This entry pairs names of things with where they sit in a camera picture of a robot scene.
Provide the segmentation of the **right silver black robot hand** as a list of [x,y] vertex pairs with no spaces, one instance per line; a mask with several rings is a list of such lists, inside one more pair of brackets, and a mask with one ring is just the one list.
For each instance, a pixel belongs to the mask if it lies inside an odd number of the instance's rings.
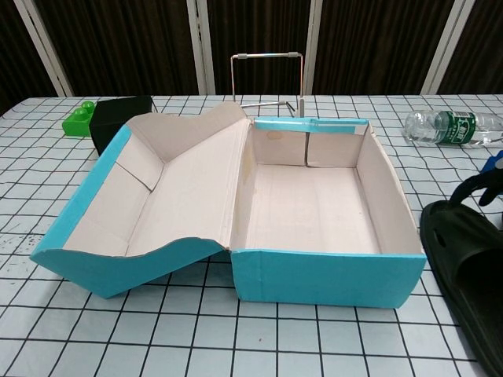
[[484,189],[484,192],[479,199],[479,205],[485,207],[502,194],[502,169],[494,168],[469,177],[455,188],[450,202],[459,204],[480,189]]

